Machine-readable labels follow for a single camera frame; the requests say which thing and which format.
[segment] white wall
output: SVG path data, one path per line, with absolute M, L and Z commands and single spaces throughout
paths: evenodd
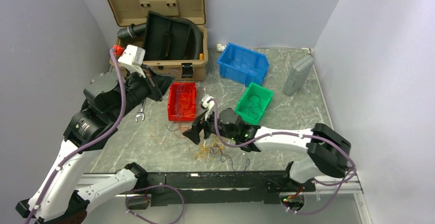
M 119 27 L 107 0 L 85 0 L 107 44 Z M 338 0 L 206 0 L 209 45 L 314 47 Z
M 374 223 L 433 223 L 435 0 L 340 0 L 314 49 Z
M 83 0 L 0 0 L 0 223 L 49 171 L 108 48 Z

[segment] wrench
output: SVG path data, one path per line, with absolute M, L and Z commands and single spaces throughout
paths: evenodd
M 136 118 L 135 118 L 136 122 L 137 122 L 137 119 L 140 117 L 142 117 L 142 120 L 145 120 L 145 114 L 144 114 L 145 101 L 146 101 L 146 99 L 142 101 L 141 106 L 139 107 L 139 111 L 137 112 Z

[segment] blue plastic basket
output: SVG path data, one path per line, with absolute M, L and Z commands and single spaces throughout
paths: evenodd
M 261 85 L 269 62 L 264 54 L 229 43 L 217 60 L 219 74 L 248 87 L 251 82 Z

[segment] black hose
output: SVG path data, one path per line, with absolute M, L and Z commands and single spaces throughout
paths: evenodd
M 201 35 L 201 31 L 198 26 L 193 23 L 191 20 L 186 18 L 178 18 L 180 21 L 185 21 L 189 23 L 192 27 L 193 36 L 195 39 L 195 45 L 193 50 L 193 59 L 200 59 L 200 54 L 203 52 L 203 36 Z
M 121 28 L 118 31 L 118 38 L 120 39 L 129 39 L 129 38 L 135 38 L 139 35 L 143 34 L 145 32 L 147 24 L 141 23 L 141 24 L 131 24 L 130 26 L 126 28 Z

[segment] robotic arm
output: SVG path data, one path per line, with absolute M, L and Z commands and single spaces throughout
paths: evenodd
M 196 117 L 191 129 L 183 133 L 184 136 L 197 145 L 201 141 L 201 131 L 204 131 L 205 139 L 211 134 L 216 134 L 216 126 L 214 124 L 214 116 L 216 114 L 213 111 L 215 103 L 210 101 L 212 98 L 206 95 L 202 99 L 201 107 L 206 111 Z M 321 175 L 343 178 L 348 170 L 347 159 L 333 146 L 314 138 L 311 140 L 306 138 L 306 135 L 326 138 L 336 144 L 346 154 L 349 154 L 351 144 L 325 124 L 316 124 L 312 129 L 296 131 L 270 129 L 245 123 L 230 108 L 223 110 L 217 120 L 219 134 L 222 137 L 234 140 L 236 145 L 258 138 L 256 141 L 240 147 L 246 152 L 285 150 L 307 153 L 308 157 L 299 161 L 292 161 L 287 165 L 286 174 L 283 179 L 287 184 L 300 186 Z M 299 137 L 286 136 L 286 134 L 290 133 L 298 134 Z
M 125 115 L 146 98 L 162 101 L 174 78 L 142 69 L 145 50 L 127 46 L 118 62 L 131 73 L 125 79 Z M 121 112 L 121 90 L 114 73 L 99 74 L 84 89 L 86 97 L 81 110 L 75 114 L 64 132 L 56 161 L 35 195 L 20 201 L 16 210 L 24 218 L 36 209 L 36 223 L 82 223 L 87 213 L 117 194 L 148 186 L 148 173 L 136 163 L 128 164 L 117 174 L 100 183 L 75 190 L 78 181 L 92 160 L 98 157 L 107 140 L 117 131 L 70 158 L 62 168 L 59 163 L 69 154 L 85 146 L 109 130 Z M 50 175 L 57 170 L 42 202 L 36 204 Z

